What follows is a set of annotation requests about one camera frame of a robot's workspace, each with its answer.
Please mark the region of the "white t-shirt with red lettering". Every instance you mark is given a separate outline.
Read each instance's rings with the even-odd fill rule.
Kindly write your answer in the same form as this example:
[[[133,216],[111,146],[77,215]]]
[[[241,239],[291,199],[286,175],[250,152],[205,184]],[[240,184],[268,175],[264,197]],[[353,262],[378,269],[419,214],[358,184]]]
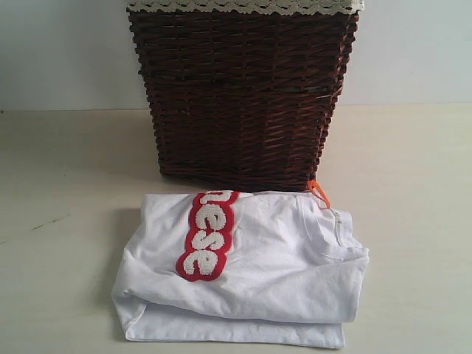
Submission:
[[[340,349],[369,251],[309,192],[147,194],[112,299],[127,340]]]

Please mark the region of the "dark red wicker basket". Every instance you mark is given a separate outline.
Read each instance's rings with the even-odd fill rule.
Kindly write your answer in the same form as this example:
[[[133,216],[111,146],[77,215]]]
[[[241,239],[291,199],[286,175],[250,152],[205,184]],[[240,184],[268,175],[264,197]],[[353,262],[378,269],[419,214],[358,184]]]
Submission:
[[[164,177],[244,192],[308,188],[358,13],[128,18]]]

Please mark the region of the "orange paper tag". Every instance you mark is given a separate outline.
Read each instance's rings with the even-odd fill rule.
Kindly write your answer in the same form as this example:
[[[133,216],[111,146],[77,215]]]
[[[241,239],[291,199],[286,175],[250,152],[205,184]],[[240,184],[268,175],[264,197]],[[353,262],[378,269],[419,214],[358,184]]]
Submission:
[[[308,189],[315,197],[324,203],[324,209],[330,208],[330,200],[316,180],[312,179],[308,182]]]

